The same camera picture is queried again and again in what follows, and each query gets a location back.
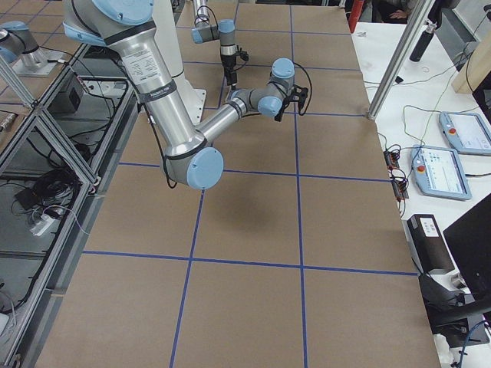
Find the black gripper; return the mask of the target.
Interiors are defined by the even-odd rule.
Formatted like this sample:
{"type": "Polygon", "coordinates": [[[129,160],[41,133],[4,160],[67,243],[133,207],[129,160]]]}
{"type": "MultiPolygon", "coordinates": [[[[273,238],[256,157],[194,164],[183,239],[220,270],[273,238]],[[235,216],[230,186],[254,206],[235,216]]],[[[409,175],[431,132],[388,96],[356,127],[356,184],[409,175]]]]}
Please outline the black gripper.
{"type": "Polygon", "coordinates": [[[228,86],[236,86],[237,84],[236,58],[238,51],[236,44],[220,46],[222,68],[228,86]]]}

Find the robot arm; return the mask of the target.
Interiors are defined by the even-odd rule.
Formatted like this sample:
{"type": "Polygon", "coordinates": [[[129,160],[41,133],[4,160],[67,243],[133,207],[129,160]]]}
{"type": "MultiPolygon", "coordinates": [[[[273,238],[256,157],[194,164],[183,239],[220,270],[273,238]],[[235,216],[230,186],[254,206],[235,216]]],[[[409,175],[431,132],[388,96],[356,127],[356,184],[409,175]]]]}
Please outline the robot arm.
{"type": "Polygon", "coordinates": [[[155,1],[65,1],[64,32],[80,43],[118,53],[139,101],[166,142],[161,167],[168,182],[208,189],[220,180],[224,167],[212,142],[249,111],[280,120],[295,89],[295,67],[288,58],[275,60],[264,88],[237,90],[216,113],[195,125],[155,41],[155,5],[155,1]]]}
{"type": "Polygon", "coordinates": [[[214,11],[207,5],[207,1],[193,1],[194,28],[191,31],[193,41],[203,44],[210,41],[219,41],[220,60],[227,85],[236,89],[237,85],[237,58],[248,60],[248,55],[242,56],[242,49],[236,43],[235,22],[232,19],[218,21],[214,11]]]}

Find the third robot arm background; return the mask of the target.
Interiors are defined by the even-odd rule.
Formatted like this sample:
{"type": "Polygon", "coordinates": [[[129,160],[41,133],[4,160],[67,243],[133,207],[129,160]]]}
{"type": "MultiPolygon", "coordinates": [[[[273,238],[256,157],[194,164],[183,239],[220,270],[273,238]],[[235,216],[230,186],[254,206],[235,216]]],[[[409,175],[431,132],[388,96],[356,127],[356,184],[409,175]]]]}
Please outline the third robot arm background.
{"type": "Polygon", "coordinates": [[[1,24],[1,56],[9,64],[22,55],[36,52],[39,45],[23,21],[1,24]]]}

